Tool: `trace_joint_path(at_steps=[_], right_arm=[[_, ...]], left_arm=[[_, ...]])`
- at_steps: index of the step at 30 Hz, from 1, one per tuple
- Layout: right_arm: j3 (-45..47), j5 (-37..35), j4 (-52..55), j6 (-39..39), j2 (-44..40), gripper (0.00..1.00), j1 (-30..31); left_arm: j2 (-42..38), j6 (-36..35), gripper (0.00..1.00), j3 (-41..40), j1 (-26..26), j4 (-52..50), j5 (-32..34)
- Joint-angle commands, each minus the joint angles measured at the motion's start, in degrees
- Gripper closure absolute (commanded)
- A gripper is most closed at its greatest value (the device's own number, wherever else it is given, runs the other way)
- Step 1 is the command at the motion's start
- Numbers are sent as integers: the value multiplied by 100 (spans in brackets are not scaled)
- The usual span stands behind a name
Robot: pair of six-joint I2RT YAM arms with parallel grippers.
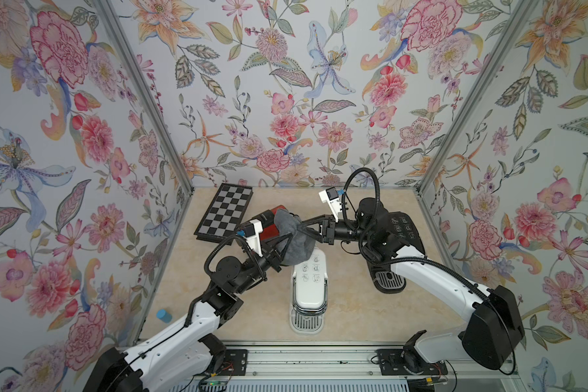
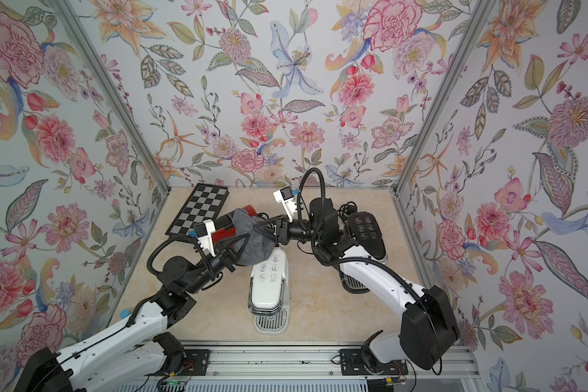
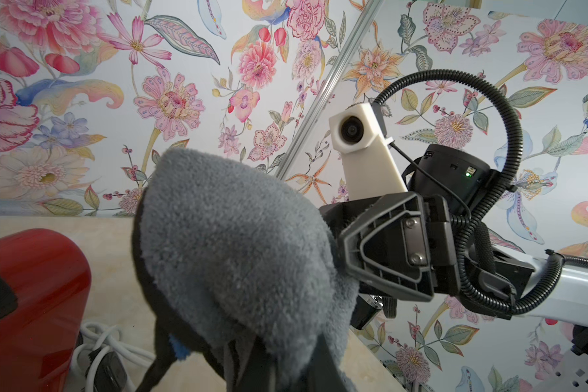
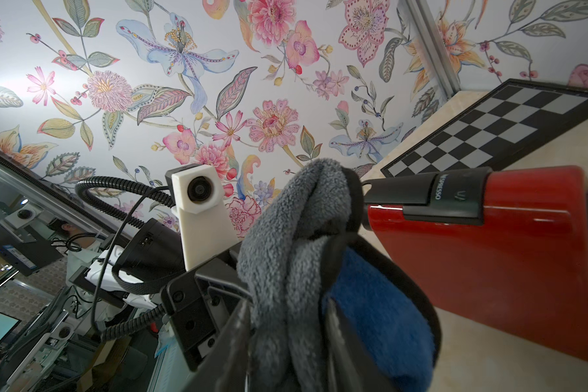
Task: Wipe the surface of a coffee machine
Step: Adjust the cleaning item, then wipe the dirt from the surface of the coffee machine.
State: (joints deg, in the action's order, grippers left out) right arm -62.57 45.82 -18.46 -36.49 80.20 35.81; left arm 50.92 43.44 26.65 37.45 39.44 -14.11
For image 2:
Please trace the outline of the black coffee machine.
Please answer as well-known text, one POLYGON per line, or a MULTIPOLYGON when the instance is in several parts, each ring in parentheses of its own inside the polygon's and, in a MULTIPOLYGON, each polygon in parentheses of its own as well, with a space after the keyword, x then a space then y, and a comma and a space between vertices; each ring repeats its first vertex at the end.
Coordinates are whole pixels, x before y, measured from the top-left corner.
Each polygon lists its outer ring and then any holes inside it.
POLYGON ((377 219, 369 212, 353 212, 346 218, 345 234, 356 242, 347 249, 345 258, 368 258, 386 264, 388 261, 385 243, 377 219))

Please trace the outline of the red coffee machine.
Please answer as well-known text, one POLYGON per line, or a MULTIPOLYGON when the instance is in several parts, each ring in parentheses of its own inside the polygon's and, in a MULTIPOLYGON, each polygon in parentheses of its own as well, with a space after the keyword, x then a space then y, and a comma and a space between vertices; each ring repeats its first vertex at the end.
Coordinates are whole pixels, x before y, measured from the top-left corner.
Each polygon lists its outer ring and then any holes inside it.
POLYGON ((242 208, 237 208, 222 217, 209 219, 214 222, 216 227, 216 233, 212 235, 214 245, 225 238, 235 237, 237 234, 241 234, 243 221, 246 218, 253 219, 256 217, 256 210, 251 205, 248 205, 242 208))

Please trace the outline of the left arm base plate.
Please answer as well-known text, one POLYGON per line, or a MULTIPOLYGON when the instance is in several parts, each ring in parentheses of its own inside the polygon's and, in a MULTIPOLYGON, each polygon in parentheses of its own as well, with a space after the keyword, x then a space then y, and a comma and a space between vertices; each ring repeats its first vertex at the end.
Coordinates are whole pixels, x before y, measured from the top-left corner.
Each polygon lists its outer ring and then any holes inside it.
POLYGON ((138 371, 139 377, 193 377, 205 376, 211 356, 210 350, 185 349, 172 354, 149 354, 144 359, 145 367, 138 371))

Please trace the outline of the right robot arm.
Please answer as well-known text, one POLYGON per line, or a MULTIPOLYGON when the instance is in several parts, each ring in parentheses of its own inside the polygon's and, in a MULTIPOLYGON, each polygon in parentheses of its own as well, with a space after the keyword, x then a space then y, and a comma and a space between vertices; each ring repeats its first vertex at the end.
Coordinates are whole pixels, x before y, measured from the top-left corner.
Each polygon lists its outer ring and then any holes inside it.
POLYGON ((386 262, 388 252, 377 219, 369 212, 339 213, 330 199, 317 198, 302 218, 296 197, 277 191, 284 214, 266 221, 256 232, 286 245, 309 243, 323 266, 337 269, 381 299, 400 319, 397 332, 378 331, 361 346, 364 366, 378 373, 381 366, 407 360, 425 370, 441 371, 444 354, 460 337, 448 295, 403 278, 386 262))

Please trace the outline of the grey cleaning cloth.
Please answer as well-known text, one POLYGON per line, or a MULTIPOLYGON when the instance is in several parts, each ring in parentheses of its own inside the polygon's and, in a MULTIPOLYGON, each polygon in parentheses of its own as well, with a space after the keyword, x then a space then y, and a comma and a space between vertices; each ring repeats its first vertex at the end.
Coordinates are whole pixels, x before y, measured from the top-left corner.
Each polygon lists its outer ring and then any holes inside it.
POLYGON ((237 261, 238 266, 254 266, 270 257, 274 242, 253 229, 254 225, 261 221, 263 221, 261 217, 251 217, 245 209, 238 208, 234 211, 232 222, 236 235, 249 235, 246 246, 237 261))

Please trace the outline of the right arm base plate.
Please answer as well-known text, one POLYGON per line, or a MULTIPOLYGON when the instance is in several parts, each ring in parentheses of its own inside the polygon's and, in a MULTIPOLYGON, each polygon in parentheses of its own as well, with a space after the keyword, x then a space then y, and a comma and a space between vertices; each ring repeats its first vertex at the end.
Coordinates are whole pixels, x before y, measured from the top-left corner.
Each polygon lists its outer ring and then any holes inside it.
POLYGON ((371 354, 361 349, 339 350, 337 363, 343 376, 391 376, 401 377, 409 374, 405 361, 382 364, 371 354))

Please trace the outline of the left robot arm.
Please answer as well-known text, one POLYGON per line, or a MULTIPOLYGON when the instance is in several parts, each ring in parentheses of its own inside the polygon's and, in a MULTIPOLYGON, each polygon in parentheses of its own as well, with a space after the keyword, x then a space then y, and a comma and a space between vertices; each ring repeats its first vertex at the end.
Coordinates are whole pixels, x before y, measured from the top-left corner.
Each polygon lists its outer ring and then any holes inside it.
POLYGON ((162 284, 123 321, 73 346, 33 354, 16 383, 17 391, 111 391, 137 377, 170 376, 186 362, 186 350, 168 330, 195 306, 193 295, 223 270, 235 270, 243 248, 227 241, 214 254, 200 252, 194 265, 183 256, 149 271, 162 284))

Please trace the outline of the white coffee machine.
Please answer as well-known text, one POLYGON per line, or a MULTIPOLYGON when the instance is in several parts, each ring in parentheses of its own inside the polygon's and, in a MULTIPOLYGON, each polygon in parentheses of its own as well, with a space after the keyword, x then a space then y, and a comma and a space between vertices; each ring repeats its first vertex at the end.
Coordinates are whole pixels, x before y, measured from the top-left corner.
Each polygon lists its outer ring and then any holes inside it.
POLYGON ((289 264, 282 248, 274 248, 250 275, 248 309, 256 331, 268 335, 285 332, 291 312, 289 264))

